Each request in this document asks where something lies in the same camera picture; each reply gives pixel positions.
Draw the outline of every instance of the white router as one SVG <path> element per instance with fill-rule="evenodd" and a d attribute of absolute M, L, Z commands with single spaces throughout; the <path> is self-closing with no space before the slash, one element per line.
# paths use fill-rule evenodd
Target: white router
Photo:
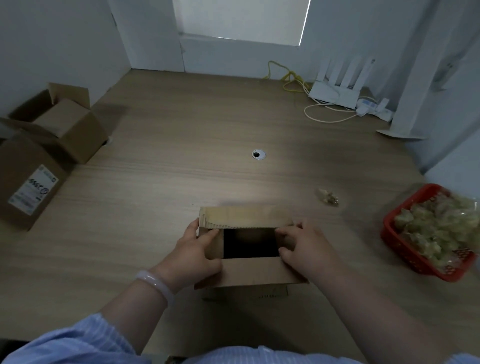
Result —
<path fill-rule="evenodd" d="M 326 74 L 330 67 L 331 58 L 328 57 L 323 59 L 320 64 L 320 70 L 315 80 L 315 84 L 313 85 L 309 96 L 313 99 L 329 104 L 355 109 L 357 106 L 357 100 L 360 96 L 360 90 L 365 84 L 365 81 L 367 81 L 373 65 L 375 64 L 375 59 L 369 57 L 365 61 L 357 80 L 353 84 L 353 77 L 357 72 L 361 59 L 361 56 L 356 56 L 352 59 L 342 80 L 339 80 L 338 77 L 342 71 L 344 60 L 338 60 L 333 65 L 332 74 L 327 79 Z"/>

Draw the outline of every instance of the finger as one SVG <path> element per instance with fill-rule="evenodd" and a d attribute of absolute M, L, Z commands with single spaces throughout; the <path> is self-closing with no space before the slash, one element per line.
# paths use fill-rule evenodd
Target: finger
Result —
<path fill-rule="evenodd" d="M 198 241 L 204 246 L 204 248 L 208 247 L 212 240 L 218 235 L 219 229 L 210 230 L 207 234 L 202 235 L 198 238 Z"/>
<path fill-rule="evenodd" d="M 288 250 L 285 247 L 281 247 L 278 252 L 280 253 L 280 256 L 282 257 L 282 260 L 287 263 L 289 266 L 292 265 L 292 258 L 293 258 L 293 251 Z"/>
<path fill-rule="evenodd" d="M 297 226 L 285 226 L 275 230 L 276 232 L 289 236 L 290 238 L 296 239 L 300 235 L 302 229 Z"/>
<path fill-rule="evenodd" d="M 184 239 L 195 239 L 197 237 L 197 229 L 199 225 L 199 218 L 196 218 L 194 221 L 192 221 L 183 234 Z"/>
<path fill-rule="evenodd" d="M 220 273 L 222 268 L 222 259 L 212 259 L 208 261 L 208 269 L 211 276 Z"/>

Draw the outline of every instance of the corrugated cardboard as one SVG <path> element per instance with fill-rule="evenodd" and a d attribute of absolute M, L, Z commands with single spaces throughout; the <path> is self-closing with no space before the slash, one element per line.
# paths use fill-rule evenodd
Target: corrugated cardboard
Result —
<path fill-rule="evenodd" d="M 57 145 L 75 162 L 85 164 L 108 140 L 107 132 L 90 110 L 88 89 L 48 84 L 12 113 L 4 124 L 27 131 L 48 152 Z"/>
<path fill-rule="evenodd" d="M 257 244 L 263 229 L 292 225 L 287 209 L 280 206 L 225 206 L 200 209 L 200 235 L 210 229 L 220 229 L 205 252 L 208 259 L 222 258 L 223 270 L 195 285 L 196 289 L 212 287 L 251 286 L 264 284 L 305 283 L 307 280 L 287 266 L 279 256 L 229 258 L 224 257 L 224 237 L 227 229 L 239 231 L 244 241 Z M 278 247 L 285 245 L 276 235 Z"/>
<path fill-rule="evenodd" d="M 22 131 L 0 143 L 0 218 L 29 230 L 67 173 Z"/>

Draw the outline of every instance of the desk surface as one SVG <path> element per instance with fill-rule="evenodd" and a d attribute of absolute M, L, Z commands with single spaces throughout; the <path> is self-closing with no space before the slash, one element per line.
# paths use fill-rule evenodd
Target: desk surface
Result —
<path fill-rule="evenodd" d="M 128 73 L 94 107 L 115 129 L 113 143 L 75 168 L 30 232 L 2 229 L 0 337 L 31 340 L 96 312 L 173 248 L 201 206 L 265 203 L 319 225 L 380 291 L 479 355 L 474 274 L 458 283 L 417 275 L 380 240 L 385 214 L 422 183 L 403 145 L 375 133 L 386 124 L 374 117 L 311 121 L 309 104 L 277 81 Z M 266 159 L 253 159 L 254 149 Z M 340 207 L 319 202 L 317 186 L 334 191 Z M 313 285 L 289 291 L 233 304 L 185 290 L 146 352 L 265 344 L 362 359 Z"/>

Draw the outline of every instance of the plastic basket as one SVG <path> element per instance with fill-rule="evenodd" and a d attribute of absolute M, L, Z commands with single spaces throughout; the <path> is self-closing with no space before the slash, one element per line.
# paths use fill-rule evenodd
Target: plastic basket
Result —
<path fill-rule="evenodd" d="M 477 255 L 473 251 L 467 248 L 455 251 L 455 254 L 461 259 L 462 264 L 457 268 L 447 266 L 445 270 L 441 272 L 435 268 L 428 259 L 421 256 L 410 243 L 402 239 L 394 225 L 395 216 L 399 215 L 403 208 L 409 210 L 413 204 L 425 202 L 436 196 L 439 192 L 449 194 L 448 190 L 437 184 L 430 183 L 423 186 L 412 197 L 385 217 L 381 237 L 385 244 L 397 253 L 415 272 L 435 275 L 447 282 L 457 282 L 477 259 Z"/>

